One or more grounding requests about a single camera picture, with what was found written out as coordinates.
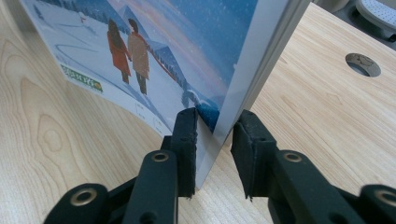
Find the illustrated book cover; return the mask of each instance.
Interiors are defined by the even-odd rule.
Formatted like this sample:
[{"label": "illustrated book cover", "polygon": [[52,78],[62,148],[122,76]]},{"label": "illustrated book cover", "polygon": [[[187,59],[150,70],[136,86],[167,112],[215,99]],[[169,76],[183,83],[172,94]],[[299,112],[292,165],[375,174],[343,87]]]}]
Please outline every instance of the illustrated book cover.
[{"label": "illustrated book cover", "polygon": [[308,0],[20,0],[70,82],[160,136],[196,107],[200,188]]}]

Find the gray chair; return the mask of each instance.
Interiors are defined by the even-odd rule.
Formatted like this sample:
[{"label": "gray chair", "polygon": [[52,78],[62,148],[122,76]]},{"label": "gray chair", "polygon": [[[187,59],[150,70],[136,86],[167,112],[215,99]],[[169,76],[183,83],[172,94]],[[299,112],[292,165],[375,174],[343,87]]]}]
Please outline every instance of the gray chair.
[{"label": "gray chair", "polygon": [[358,0],[357,11],[354,16],[362,15],[372,24],[393,32],[389,38],[390,42],[396,41],[396,6],[395,0]]}]

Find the snowy ground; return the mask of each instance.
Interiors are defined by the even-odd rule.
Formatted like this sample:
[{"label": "snowy ground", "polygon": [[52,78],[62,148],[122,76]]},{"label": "snowy ground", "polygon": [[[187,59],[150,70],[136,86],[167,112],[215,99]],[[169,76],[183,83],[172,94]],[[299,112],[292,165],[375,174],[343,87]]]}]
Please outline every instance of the snowy ground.
[{"label": "snowy ground", "polygon": [[[170,132],[173,130],[177,112],[185,108],[181,103],[183,90],[165,74],[151,55],[147,80],[148,96],[145,96],[140,93],[132,63],[129,64],[132,74],[129,85],[122,81],[120,71],[113,66],[107,43],[106,24],[87,17],[88,25],[84,25],[77,12],[43,2],[24,1],[24,4],[30,10],[31,16],[35,17],[37,29],[60,63],[101,82],[104,87],[103,95],[107,99],[132,110],[131,112],[142,119],[145,115],[140,112],[148,112],[147,108]],[[34,10],[34,5],[42,19]],[[121,37],[126,43],[127,35],[121,34]]]}]

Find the desk hole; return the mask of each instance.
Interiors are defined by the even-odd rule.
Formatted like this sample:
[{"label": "desk hole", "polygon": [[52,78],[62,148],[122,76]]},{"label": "desk hole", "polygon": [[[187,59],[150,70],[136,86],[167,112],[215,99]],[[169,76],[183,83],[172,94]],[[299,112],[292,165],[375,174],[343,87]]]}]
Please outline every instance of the desk hole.
[{"label": "desk hole", "polygon": [[346,63],[355,72],[366,77],[378,77],[381,68],[371,58],[359,53],[350,53],[346,56]]}]

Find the wooden desk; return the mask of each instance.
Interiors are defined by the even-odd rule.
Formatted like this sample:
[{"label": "wooden desk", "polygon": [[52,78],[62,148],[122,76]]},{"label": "wooden desk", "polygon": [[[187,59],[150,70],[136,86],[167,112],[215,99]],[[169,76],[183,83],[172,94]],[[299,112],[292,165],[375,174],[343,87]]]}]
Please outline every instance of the wooden desk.
[{"label": "wooden desk", "polygon": [[[64,80],[16,1],[0,2],[0,222],[38,223],[69,189],[113,189],[162,139],[124,109]],[[345,62],[374,59],[379,77]],[[311,5],[257,99],[280,148],[305,153],[336,186],[396,187],[396,52]],[[244,199],[224,148],[204,187],[179,200],[180,223],[271,223]]]}]

